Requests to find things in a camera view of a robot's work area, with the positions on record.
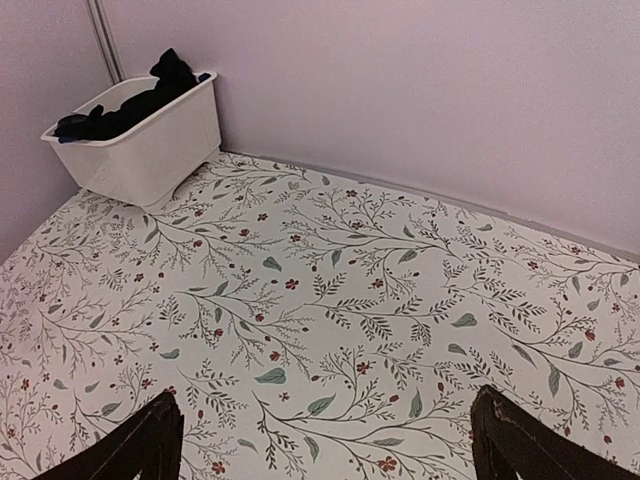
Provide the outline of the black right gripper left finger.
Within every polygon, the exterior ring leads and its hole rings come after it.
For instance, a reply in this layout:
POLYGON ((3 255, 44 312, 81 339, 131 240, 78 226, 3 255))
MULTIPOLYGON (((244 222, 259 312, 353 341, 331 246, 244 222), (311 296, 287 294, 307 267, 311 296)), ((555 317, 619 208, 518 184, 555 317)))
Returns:
POLYGON ((177 479, 184 415, 162 392, 85 451, 38 476, 51 479, 177 479))

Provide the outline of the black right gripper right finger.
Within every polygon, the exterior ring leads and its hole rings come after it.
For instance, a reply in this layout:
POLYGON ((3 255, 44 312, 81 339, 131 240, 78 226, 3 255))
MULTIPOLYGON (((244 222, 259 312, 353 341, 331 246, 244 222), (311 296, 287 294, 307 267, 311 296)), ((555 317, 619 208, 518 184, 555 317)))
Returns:
POLYGON ((639 476, 558 435, 491 385, 470 408, 478 479, 635 480, 639 476))

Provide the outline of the black t-shirt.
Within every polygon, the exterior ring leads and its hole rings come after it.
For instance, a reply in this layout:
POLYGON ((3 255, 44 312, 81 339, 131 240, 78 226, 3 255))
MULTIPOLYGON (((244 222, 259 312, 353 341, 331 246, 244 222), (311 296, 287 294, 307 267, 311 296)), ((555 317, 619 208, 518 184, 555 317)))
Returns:
POLYGON ((68 115, 58 121, 53 135, 61 143, 111 140, 198 85, 191 67, 172 48, 161 55, 149 74, 157 79, 153 89, 130 97, 116 111, 105 112, 98 104, 88 115, 68 115))

